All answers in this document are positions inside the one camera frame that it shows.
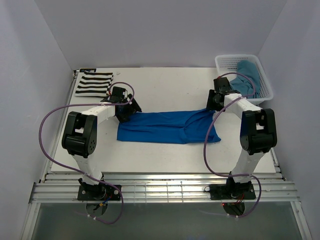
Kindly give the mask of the teal tank top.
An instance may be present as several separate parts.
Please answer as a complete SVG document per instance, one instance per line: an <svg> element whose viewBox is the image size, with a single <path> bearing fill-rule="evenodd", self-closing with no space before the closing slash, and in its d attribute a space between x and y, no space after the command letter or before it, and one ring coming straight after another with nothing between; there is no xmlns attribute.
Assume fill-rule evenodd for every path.
<svg viewBox="0 0 320 240"><path fill-rule="evenodd" d="M230 86L233 90L238 91L243 96L250 95L249 99L260 98L260 75L256 65L248 60L242 60L237 64L237 73L246 76L254 83L255 93L252 83L243 76L237 75L235 79L230 82Z"/></svg>

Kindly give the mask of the blue tank top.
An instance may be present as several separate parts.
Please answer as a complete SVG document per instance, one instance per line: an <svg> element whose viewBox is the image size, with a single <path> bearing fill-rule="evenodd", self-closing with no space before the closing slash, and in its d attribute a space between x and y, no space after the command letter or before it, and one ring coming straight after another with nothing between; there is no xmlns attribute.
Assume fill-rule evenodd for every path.
<svg viewBox="0 0 320 240"><path fill-rule="evenodd" d="M160 144L202 144L213 121L213 112L191 111L137 112L130 121L120 123L117 140Z"/></svg>

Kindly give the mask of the black white striped tank top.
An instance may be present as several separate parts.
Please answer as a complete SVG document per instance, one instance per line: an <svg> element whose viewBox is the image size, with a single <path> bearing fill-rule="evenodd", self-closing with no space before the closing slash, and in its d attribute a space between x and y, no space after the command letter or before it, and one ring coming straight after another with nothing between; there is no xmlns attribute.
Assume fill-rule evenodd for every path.
<svg viewBox="0 0 320 240"><path fill-rule="evenodd" d="M112 72L84 71L75 88L76 97L106 97L114 80Z"/></svg>

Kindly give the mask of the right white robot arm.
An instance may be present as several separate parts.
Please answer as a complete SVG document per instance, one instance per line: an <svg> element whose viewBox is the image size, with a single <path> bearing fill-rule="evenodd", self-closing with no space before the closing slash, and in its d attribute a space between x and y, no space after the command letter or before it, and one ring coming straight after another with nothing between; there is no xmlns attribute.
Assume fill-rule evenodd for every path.
<svg viewBox="0 0 320 240"><path fill-rule="evenodd" d="M233 90L226 77L213 80L206 110L219 114L229 109L241 120L239 141L242 147L239 159L226 181L226 194L237 199L251 184L252 174L261 158L277 144L275 113L260 108L237 90Z"/></svg>

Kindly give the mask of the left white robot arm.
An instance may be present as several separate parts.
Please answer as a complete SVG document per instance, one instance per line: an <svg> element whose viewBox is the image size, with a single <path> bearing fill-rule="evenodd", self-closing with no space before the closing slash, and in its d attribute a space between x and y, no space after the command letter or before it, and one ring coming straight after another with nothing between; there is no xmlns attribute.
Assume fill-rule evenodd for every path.
<svg viewBox="0 0 320 240"><path fill-rule="evenodd" d="M76 161L82 174L80 184L90 186L88 193L95 200L106 195L106 187L100 184L103 174L92 160L97 147L98 126L113 117L120 123L126 123L133 114L141 111L132 93L127 93L123 87L115 86L99 105L68 114L62 135L62 148Z"/></svg>

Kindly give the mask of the white plastic basket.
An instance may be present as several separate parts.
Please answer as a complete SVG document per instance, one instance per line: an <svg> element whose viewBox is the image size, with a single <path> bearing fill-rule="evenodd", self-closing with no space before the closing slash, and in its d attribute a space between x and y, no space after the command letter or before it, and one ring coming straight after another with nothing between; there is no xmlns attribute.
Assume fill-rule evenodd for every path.
<svg viewBox="0 0 320 240"><path fill-rule="evenodd" d="M217 73L237 72L253 80L255 96L249 98L254 105L272 100L274 97L270 81L268 80L263 66L257 56L252 54L225 54L215 57Z"/></svg>

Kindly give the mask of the blue label sticker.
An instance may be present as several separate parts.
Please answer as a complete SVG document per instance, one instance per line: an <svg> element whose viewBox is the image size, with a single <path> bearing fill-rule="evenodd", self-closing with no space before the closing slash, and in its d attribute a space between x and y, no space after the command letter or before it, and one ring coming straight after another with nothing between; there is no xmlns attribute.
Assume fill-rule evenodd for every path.
<svg viewBox="0 0 320 240"><path fill-rule="evenodd" d="M95 73L96 72L96 68L81 68L79 70L80 73L85 73L85 72L89 72L89 73Z"/></svg>

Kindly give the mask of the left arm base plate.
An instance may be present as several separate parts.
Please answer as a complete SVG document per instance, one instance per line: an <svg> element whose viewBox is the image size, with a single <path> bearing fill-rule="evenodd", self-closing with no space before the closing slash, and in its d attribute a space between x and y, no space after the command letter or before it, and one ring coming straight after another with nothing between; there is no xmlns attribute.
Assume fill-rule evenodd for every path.
<svg viewBox="0 0 320 240"><path fill-rule="evenodd" d="M119 190L110 185L80 185L77 193L78 201L119 201L121 199Z"/></svg>

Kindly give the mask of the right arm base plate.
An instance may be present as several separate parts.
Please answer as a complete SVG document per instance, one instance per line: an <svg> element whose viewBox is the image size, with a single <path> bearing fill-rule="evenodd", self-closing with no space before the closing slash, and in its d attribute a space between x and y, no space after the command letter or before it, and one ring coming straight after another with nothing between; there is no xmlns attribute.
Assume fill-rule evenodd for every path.
<svg viewBox="0 0 320 240"><path fill-rule="evenodd" d="M210 184L204 187L204 192L211 200L255 200L256 194L251 185L248 189L231 189L226 184Z"/></svg>

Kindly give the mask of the aluminium rail frame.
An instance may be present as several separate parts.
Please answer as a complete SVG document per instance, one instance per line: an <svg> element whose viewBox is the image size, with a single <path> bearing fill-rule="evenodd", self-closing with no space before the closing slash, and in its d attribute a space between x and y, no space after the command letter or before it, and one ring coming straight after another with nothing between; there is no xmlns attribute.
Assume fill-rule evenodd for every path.
<svg viewBox="0 0 320 240"><path fill-rule="evenodd" d="M49 173L32 189L30 203L75 203L80 175ZM261 202L295 202L300 197L295 184L283 179L280 172L259 174L253 180ZM224 184L226 178L213 174L105 174L106 182L121 185L124 202L133 203L208 203L210 184Z"/></svg>

